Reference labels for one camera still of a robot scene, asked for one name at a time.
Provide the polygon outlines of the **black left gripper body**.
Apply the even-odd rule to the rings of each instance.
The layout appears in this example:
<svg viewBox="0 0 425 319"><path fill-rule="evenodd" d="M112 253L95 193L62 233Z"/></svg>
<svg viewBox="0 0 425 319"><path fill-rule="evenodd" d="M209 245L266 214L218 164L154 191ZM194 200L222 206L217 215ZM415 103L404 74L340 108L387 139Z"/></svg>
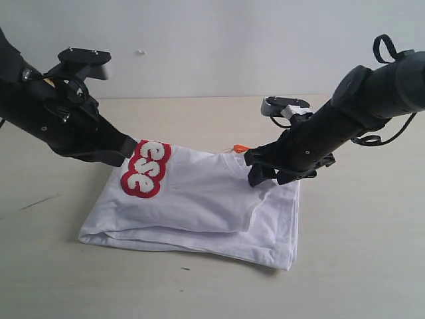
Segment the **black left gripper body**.
<svg viewBox="0 0 425 319"><path fill-rule="evenodd" d="M118 152L125 135L100 115L85 79L63 71L21 73L24 108L19 127L44 141L58 155Z"/></svg>

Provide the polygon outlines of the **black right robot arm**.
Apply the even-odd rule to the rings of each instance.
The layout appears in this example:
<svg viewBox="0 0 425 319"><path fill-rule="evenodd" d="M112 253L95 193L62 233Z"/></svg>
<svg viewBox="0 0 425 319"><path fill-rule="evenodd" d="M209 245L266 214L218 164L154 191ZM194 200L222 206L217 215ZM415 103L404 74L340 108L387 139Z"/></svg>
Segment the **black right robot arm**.
<svg viewBox="0 0 425 319"><path fill-rule="evenodd" d="M335 163L333 151L367 132L376 132L390 119L424 110L424 52L405 52L400 59L371 70L356 66L316 112L301 99L269 96L261 113L290 122L272 143L248 150L248 182L267 179L280 185L314 178L321 167Z"/></svg>

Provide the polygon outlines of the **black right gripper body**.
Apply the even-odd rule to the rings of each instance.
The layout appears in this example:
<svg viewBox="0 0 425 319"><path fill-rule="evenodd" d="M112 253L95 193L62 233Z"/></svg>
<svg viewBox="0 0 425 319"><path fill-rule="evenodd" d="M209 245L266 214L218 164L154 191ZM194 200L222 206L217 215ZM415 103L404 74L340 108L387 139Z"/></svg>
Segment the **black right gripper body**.
<svg viewBox="0 0 425 319"><path fill-rule="evenodd" d="M269 144L275 169L307 171L314 164L349 141L362 129L359 121L336 110L322 106L308 120L298 122Z"/></svg>

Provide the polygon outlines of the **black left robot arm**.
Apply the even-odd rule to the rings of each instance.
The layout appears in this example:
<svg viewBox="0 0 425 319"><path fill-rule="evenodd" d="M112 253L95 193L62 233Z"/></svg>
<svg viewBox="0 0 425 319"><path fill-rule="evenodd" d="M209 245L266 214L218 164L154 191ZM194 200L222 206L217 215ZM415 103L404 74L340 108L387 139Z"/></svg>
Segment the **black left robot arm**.
<svg viewBox="0 0 425 319"><path fill-rule="evenodd" d="M99 113L87 78L108 79L106 51L69 48L46 73L1 36L1 119L46 143L56 154L119 167L137 142Z"/></svg>

